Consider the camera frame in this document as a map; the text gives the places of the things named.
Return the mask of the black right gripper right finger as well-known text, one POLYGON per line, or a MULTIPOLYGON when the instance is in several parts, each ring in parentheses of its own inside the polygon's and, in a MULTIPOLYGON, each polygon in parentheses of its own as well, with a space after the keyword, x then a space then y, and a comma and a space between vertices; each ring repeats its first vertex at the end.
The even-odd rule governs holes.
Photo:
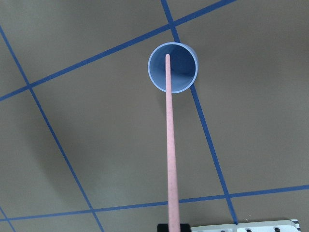
POLYGON ((181 232, 190 232, 190 225, 189 224, 180 224, 180 231, 181 232))

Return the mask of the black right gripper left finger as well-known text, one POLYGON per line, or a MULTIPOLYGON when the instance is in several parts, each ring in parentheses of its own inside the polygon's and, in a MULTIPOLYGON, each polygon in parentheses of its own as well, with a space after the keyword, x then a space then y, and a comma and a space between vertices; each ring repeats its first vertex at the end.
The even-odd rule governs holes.
POLYGON ((169 225, 168 224, 158 224, 157 232, 169 232, 169 225))

